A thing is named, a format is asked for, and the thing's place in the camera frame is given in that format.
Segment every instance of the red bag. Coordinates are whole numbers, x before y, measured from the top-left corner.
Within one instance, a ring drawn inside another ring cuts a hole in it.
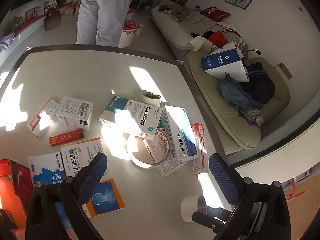
[[[229,41],[227,41],[220,31],[215,32],[212,34],[210,38],[207,39],[208,41],[211,41],[214,45],[216,45],[218,48],[223,47],[224,45],[228,44]]]

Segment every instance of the blue and white bag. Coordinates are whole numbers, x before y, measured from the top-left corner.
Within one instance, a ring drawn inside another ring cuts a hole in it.
[[[247,71],[243,66],[243,55],[231,41],[222,48],[215,50],[201,59],[204,71],[217,79],[224,79],[229,74],[238,82],[249,81]]]

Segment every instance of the masking tape roll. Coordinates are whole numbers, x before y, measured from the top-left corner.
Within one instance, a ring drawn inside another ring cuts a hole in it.
[[[164,163],[167,160],[167,158],[169,157],[169,155],[171,153],[171,144],[168,141],[168,136],[164,133],[164,131],[159,130],[159,129],[156,131],[156,136],[160,136],[164,139],[165,144],[166,144],[166,152],[165,152],[164,158],[161,161],[151,164],[151,163],[144,163],[135,157],[135,155],[132,153],[132,151],[129,149],[128,146],[129,146],[130,142],[132,140],[134,140],[134,138],[136,136],[133,134],[129,135],[128,140],[127,140],[127,152],[128,152],[128,155],[134,164],[136,164],[137,166],[139,166],[141,168],[153,169],[153,168],[160,166],[162,163]]]
[[[151,93],[151,92],[145,92],[145,90],[142,91],[142,103],[148,104],[148,105],[152,105],[155,107],[160,107],[160,103],[161,103],[161,96]]]
[[[185,222],[193,222],[192,215],[194,212],[207,214],[207,205],[201,195],[185,197],[181,202],[181,216]]]

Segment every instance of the red pillow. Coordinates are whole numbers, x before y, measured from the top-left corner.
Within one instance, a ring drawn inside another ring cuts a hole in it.
[[[213,21],[221,21],[225,17],[231,15],[230,13],[219,10],[216,7],[209,7],[201,12],[204,16],[212,19]]]
[[[223,47],[224,45],[228,44],[229,41],[227,41],[220,31],[215,32],[212,34],[210,38],[207,39],[208,41],[211,41],[214,45],[216,45],[218,48]]]

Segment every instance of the white pants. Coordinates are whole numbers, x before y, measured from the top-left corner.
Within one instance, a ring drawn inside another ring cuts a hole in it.
[[[81,0],[77,44],[118,47],[131,0]]]

